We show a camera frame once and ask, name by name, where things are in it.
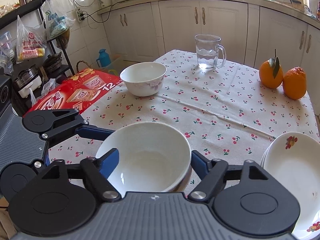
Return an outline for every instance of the tablecloth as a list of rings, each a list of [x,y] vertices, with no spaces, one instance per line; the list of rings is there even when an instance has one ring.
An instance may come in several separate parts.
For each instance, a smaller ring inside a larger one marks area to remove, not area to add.
[[[164,122],[180,130],[192,150],[229,164],[243,164],[246,159],[260,163],[265,149],[285,132],[303,132],[319,141],[307,93],[300,100],[291,100],[282,86],[264,87],[258,70],[230,61],[221,69],[203,71],[197,67],[195,53],[172,50],[156,62],[167,67],[157,94],[136,97],[122,82],[82,117],[113,130],[134,122]],[[95,156],[101,143],[74,136],[49,149],[49,157],[79,163]],[[199,182],[193,171],[185,194]]]

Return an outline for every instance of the gray ribbed panel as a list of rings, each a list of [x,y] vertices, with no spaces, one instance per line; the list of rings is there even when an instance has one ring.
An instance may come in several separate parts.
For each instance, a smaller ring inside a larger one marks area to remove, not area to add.
[[[117,203],[104,203],[79,230],[58,237],[16,234],[11,240],[245,240],[223,228],[207,206],[187,201],[182,193],[128,193]],[[294,240],[290,235],[275,240]]]
[[[22,125],[22,118],[12,112],[10,104],[0,118],[0,172],[10,163],[30,164],[43,158],[45,141]]]

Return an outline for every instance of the glass mug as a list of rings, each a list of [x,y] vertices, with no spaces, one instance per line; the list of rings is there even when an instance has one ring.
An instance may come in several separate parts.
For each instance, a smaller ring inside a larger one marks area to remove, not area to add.
[[[210,34],[199,34],[195,36],[196,52],[199,68],[212,70],[222,68],[226,63],[226,50],[219,43],[221,38]],[[222,51],[222,63],[218,65],[219,50]]]

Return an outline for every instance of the blue pitcher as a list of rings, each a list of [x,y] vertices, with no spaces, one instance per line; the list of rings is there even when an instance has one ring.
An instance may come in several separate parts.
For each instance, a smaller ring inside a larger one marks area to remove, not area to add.
[[[106,49],[99,50],[99,58],[96,60],[99,67],[106,67],[111,63],[109,54],[106,53]]]

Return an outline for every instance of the red package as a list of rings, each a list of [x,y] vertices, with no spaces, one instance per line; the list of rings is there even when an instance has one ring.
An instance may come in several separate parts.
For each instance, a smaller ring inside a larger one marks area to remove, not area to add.
[[[86,68],[38,100],[28,112],[77,108],[82,113],[121,82],[117,76]]]

